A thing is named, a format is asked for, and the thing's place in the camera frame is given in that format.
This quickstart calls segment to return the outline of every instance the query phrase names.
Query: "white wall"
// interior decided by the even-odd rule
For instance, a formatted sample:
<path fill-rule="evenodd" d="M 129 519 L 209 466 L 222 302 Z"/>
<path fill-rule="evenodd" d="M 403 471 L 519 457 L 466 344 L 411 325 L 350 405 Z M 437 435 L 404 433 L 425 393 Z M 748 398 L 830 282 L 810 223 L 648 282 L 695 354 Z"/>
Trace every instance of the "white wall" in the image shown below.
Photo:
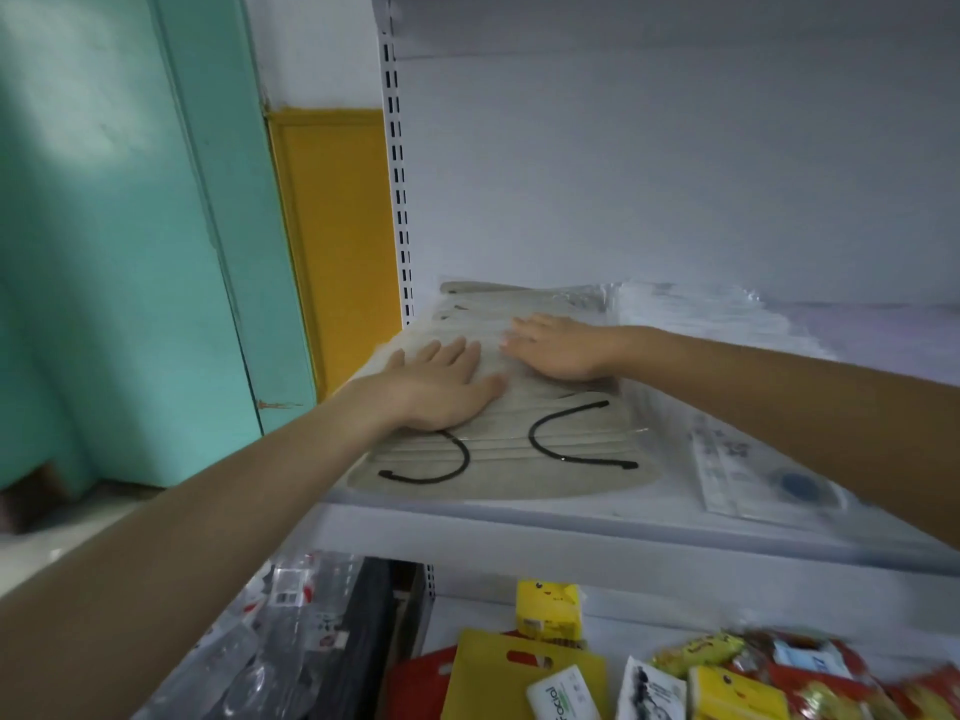
<path fill-rule="evenodd" d="M 246 13 L 270 110 L 382 106 L 370 0 L 246 0 Z"/>

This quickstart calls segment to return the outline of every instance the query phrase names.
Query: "person's right hand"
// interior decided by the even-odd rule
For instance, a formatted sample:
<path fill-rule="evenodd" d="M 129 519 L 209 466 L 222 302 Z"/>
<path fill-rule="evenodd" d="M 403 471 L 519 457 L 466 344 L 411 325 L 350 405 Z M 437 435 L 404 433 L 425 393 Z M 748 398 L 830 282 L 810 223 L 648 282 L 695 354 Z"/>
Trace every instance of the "person's right hand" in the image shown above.
<path fill-rule="evenodd" d="M 534 313 L 514 318 L 500 350 L 545 376 L 587 381 L 613 375 L 618 328 Z"/>

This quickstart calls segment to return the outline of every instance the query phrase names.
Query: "yellow panel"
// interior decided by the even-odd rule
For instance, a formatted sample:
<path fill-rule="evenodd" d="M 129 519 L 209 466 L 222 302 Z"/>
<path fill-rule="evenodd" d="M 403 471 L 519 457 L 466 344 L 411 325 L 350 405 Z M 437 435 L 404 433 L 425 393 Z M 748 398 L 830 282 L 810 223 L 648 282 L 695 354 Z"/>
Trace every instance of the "yellow panel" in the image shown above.
<path fill-rule="evenodd" d="M 383 112 L 287 109 L 268 122 L 323 399 L 401 330 Z"/>

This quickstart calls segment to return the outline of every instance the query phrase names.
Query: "yellow snack package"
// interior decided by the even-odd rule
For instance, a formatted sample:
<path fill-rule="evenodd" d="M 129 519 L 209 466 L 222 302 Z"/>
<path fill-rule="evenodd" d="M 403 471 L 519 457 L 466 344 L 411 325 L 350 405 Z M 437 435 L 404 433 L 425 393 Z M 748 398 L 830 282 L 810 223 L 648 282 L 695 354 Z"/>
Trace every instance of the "yellow snack package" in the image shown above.
<path fill-rule="evenodd" d="M 539 642 L 579 645 L 584 638 L 584 625 L 577 584 L 519 580 L 516 630 Z"/>
<path fill-rule="evenodd" d="M 650 664 L 682 680 L 691 667 L 729 662 L 740 653 L 744 643 L 739 636 L 722 631 L 693 639 L 681 647 L 661 650 L 654 654 Z"/>
<path fill-rule="evenodd" d="M 786 695 L 720 667 L 693 667 L 687 683 L 694 720 L 790 720 Z"/>

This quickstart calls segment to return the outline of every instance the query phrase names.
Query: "curved black cord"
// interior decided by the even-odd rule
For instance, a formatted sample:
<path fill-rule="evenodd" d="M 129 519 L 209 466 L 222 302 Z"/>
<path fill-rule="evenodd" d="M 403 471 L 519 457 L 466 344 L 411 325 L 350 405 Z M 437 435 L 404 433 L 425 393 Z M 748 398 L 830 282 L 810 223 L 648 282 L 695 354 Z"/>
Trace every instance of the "curved black cord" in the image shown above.
<path fill-rule="evenodd" d="M 537 441 L 537 430 L 548 422 L 558 420 L 560 417 L 569 417 L 570 415 L 575 415 L 577 412 L 585 412 L 588 409 L 602 409 L 603 407 L 609 406 L 610 402 L 607 399 L 604 399 L 603 401 L 594 401 L 592 404 L 583 404 L 582 407 L 574 407 L 573 409 L 564 409 L 563 411 L 547 414 L 542 419 L 538 419 L 534 422 L 533 426 L 530 427 L 530 431 L 527 433 L 527 439 L 530 440 L 530 444 L 537 452 L 541 452 L 547 457 L 552 457 L 554 460 L 561 460 L 565 463 L 578 463 L 580 465 L 616 465 L 624 470 L 636 470 L 640 467 L 640 465 L 634 461 L 627 459 L 594 459 L 593 457 L 572 457 L 570 455 L 561 455 L 557 452 L 550 451 Z"/>
<path fill-rule="evenodd" d="M 460 452 L 463 456 L 463 463 L 457 467 L 453 472 L 449 472 L 445 475 L 440 475 L 439 477 L 428 477 L 425 480 L 417 480 L 412 477 L 404 477 L 403 475 L 398 475 L 396 472 L 393 472 L 391 469 L 381 469 L 376 474 L 380 477 L 386 478 L 387 480 L 393 480 L 397 483 L 407 483 L 408 485 L 437 485 L 438 483 L 446 483 L 448 480 L 452 480 L 457 475 L 463 473 L 470 464 L 471 464 L 471 451 L 467 449 L 467 446 L 460 441 L 456 436 L 451 435 L 446 429 L 438 429 L 438 435 L 443 435 L 450 442 L 452 442 L 457 447 L 460 447 Z"/>

